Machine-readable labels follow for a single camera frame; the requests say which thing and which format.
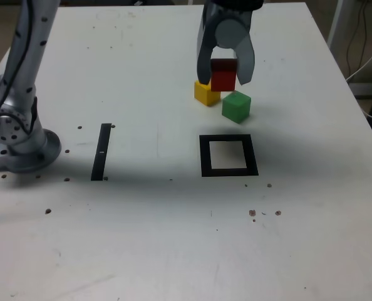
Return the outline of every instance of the table surface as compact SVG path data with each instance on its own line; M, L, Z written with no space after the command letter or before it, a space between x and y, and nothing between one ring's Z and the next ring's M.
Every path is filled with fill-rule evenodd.
M0 173L0 300L372 300L372 131L308 8L254 12L241 125L194 100L201 12L59 9L36 86L63 151ZM202 178L202 134L250 134L259 176Z

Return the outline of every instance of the yellow cube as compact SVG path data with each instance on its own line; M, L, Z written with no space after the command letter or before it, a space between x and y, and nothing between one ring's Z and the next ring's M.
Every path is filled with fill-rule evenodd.
M211 106L221 100L221 92L211 91L211 83L203 85L196 81L194 83L194 98L206 106Z

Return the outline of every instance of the red cube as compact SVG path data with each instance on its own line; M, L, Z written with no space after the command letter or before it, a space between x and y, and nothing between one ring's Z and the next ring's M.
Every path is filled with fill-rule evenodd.
M211 59L211 90L231 92L235 90L237 60L233 58Z

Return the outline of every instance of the cube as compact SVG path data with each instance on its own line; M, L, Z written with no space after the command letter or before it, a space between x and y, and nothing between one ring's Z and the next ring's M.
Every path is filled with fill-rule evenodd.
M203 85L199 81L196 81L194 83L194 98L209 107L221 100L221 93L213 92L210 83Z
M222 100L222 116L239 124L250 115L250 105L250 97L235 91Z
M231 92L235 90L237 73L236 59L211 60L211 90L214 92Z

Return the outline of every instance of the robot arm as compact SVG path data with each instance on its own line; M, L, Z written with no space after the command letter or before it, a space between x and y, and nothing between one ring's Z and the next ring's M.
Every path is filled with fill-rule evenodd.
M59 0L23 0L0 76L0 171L35 171L61 150L58 136L41 126L34 85L58 6Z
M201 83L211 79L210 59L216 46L232 48L240 83L251 81L251 16L263 2L207 0L198 41ZM34 85L58 6L59 0L23 0L5 73L0 76L0 171L35 171L52 163L61 151L58 136L41 126Z
M211 55L216 46L233 49L237 57L240 84L249 83L255 58L250 39L252 12L264 0L208 0L205 3L197 47L199 82L208 85L211 79Z

